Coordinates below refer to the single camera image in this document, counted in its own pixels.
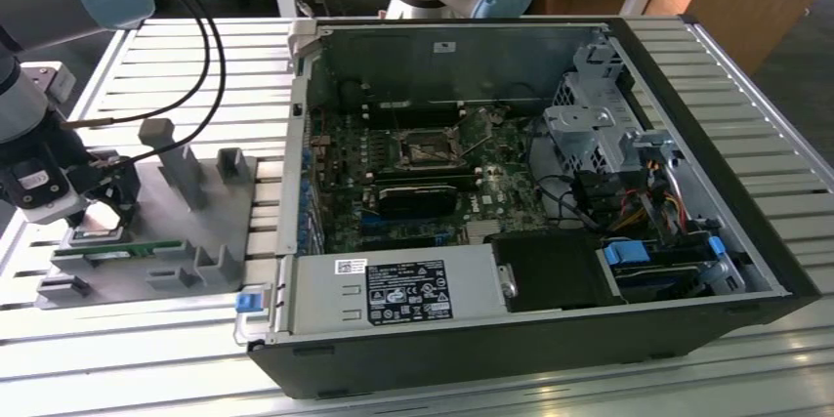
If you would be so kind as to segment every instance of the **motherboard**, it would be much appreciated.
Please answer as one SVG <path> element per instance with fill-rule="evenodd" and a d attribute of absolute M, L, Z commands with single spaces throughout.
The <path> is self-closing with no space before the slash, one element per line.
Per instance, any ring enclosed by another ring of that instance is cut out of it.
<path fill-rule="evenodd" d="M 547 224 L 529 116 L 499 104 L 369 106 L 310 122 L 326 253 L 478 244 Z"/>

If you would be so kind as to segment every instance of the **red wire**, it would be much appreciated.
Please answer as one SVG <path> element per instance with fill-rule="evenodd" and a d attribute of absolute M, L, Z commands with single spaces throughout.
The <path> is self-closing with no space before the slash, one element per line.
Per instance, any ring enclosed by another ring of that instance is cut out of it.
<path fill-rule="evenodd" d="M 629 194 L 634 194 L 638 192 L 637 189 L 629 189 L 626 191 L 626 195 L 623 196 L 623 200 L 621 201 L 621 217 L 626 214 L 626 200 L 629 199 Z"/>

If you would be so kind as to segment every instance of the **barcode sticker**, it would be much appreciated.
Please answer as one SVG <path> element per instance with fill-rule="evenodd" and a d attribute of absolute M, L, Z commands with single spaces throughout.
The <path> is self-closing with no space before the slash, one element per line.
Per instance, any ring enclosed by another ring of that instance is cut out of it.
<path fill-rule="evenodd" d="M 367 259 L 338 259 L 337 275 L 343 275 L 349 273 L 365 273 L 366 266 Z"/>

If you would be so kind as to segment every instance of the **white table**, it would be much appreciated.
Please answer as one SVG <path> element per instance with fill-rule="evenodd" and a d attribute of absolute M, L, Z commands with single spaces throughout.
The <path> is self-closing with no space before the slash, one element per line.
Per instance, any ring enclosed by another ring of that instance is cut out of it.
<path fill-rule="evenodd" d="M 822 411 L 834 404 L 834 181 L 697 26 L 630 20 L 760 207 L 824 292 L 780 321 L 736 331 L 689 356 L 322 401 L 287 398 L 232 340 L 235 295 L 42 312 L 34 289 L 63 227 L 16 216 L 0 239 L 0 412 L 4 417 L 96 415 L 710 416 Z M 288 21 L 222 21 L 230 92 L 194 145 L 198 156 L 242 146 L 258 156 L 248 279 L 275 251 L 283 136 L 290 110 Z M 118 33 L 75 118 L 171 103 L 195 82 L 202 57 L 190 21 L 148 21 Z M 208 80 L 216 86 L 216 78 Z M 170 114 L 179 135 L 211 92 Z M 642 94 L 638 98 L 643 106 Z M 661 127 L 657 113 L 646 114 Z M 90 130 L 91 146 L 139 153 L 136 125 Z"/>

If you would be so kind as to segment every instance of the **gray 3d-printed holder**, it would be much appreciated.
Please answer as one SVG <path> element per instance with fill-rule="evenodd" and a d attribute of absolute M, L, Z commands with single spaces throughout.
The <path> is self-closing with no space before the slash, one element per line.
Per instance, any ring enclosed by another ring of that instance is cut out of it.
<path fill-rule="evenodd" d="M 178 156 L 194 158 L 187 148 L 178 152 Z M 168 161 L 171 165 L 182 164 L 174 160 Z M 171 177 L 171 165 L 138 164 L 139 210 L 123 231 L 82 240 L 68 230 L 59 250 L 87 252 L 62 256 L 59 251 L 54 255 L 52 264 L 60 272 L 40 282 L 35 302 L 39 308 L 210 295 L 240 289 L 256 159 L 244 157 L 238 148 L 226 148 L 215 161 L 194 160 L 198 175 L 180 174 L 179 181 L 198 182 L 196 187 L 186 189 L 191 203 L 200 199 L 198 192 L 204 198 L 202 209 L 195 210 Z M 138 256 L 138 251 L 150 255 Z"/>

